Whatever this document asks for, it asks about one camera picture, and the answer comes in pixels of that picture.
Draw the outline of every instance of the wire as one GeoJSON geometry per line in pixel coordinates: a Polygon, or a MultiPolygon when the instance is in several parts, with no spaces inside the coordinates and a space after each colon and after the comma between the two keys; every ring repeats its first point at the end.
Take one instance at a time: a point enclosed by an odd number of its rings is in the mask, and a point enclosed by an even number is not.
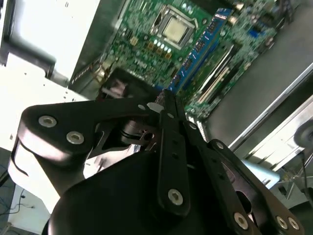
{"type": "Polygon", "coordinates": [[[313,200],[310,196],[309,189],[308,189],[308,178],[307,178],[307,171],[305,169],[305,159],[304,159],[304,154],[302,155],[301,158],[302,166],[303,166],[303,174],[304,174],[304,194],[306,195],[311,207],[313,208],[313,200]]]}
{"type": "Polygon", "coordinates": [[[7,213],[10,210],[10,208],[8,208],[4,213],[0,214],[0,216],[1,215],[5,215],[5,214],[17,214],[18,212],[20,212],[20,209],[21,209],[21,199],[22,199],[22,194],[23,194],[24,191],[25,191],[25,189],[22,190],[21,195],[20,195],[20,199],[19,199],[19,203],[17,204],[19,206],[18,211],[17,212],[7,213]]]}

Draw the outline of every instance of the green circuit board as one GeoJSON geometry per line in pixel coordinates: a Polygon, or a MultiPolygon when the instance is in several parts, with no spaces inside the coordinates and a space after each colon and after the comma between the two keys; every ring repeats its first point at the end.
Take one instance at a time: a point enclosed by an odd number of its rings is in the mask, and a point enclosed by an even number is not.
{"type": "Polygon", "coordinates": [[[212,16],[197,7],[188,11],[182,0],[132,0],[129,2],[117,36],[109,51],[108,59],[117,60],[115,65],[131,71],[151,85],[166,87],[175,68],[181,66],[194,43],[203,33],[212,16]],[[198,28],[182,49],[167,44],[150,33],[151,27],[164,5],[171,5],[195,19],[198,28]]]}
{"type": "MultiPolygon", "coordinates": [[[[259,24],[257,34],[255,31],[251,33],[251,29],[258,17],[275,8],[275,2],[246,0],[242,2],[241,9],[234,11],[232,21],[220,31],[214,51],[209,54],[189,86],[178,93],[187,113],[206,118],[258,55],[268,49],[264,45],[272,46],[277,33],[274,27],[259,24]],[[215,99],[210,100],[210,94],[201,99],[200,87],[234,44],[240,45],[240,49],[227,62],[228,70],[225,70],[223,76],[226,77],[240,62],[238,71],[215,99]]],[[[166,88],[213,15],[189,0],[127,1],[117,35],[107,50],[106,60],[154,87],[166,88]]],[[[210,92],[214,93],[222,81],[223,77],[220,77],[210,92]]]]}

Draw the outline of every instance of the blue ram module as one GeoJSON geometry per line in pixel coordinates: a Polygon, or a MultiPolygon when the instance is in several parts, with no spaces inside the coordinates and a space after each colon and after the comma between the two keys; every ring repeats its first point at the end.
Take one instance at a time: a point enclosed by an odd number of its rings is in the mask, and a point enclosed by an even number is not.
{"type": "Polygon", "coordinates": [[[217,37],[231,13],[232,10],[226,8],[219,8],[216,11],[210,24],[200,36],[188,57],[182,63],[181,68],[172,79],[168,90],[176,94],[185,84],[190,84],[191,79],[198,71],[199,67],[213,51],[212,48],[216,46],[217,37]]]}

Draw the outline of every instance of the cpu socket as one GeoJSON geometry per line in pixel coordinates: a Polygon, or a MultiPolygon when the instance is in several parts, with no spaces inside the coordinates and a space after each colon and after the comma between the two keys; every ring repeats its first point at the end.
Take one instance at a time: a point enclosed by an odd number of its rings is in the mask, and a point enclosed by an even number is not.
{"type": "Polygon", "coordinates": [[[180,50],[197,27],[196,19],[191,19],[176,8],[165,5],[153,23],[150,33],[180,50]]]}

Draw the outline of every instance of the motherboard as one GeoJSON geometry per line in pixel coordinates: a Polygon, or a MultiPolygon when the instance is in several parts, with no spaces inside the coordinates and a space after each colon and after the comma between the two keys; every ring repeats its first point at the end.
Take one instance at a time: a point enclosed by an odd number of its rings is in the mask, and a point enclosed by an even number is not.
{"type": "Polygon", "coordinates": [[[105,53],[159,89],[170,89],[199,119],[208,117],[251,63],[293,20],[290,0],[128,0],[105,53]]]}

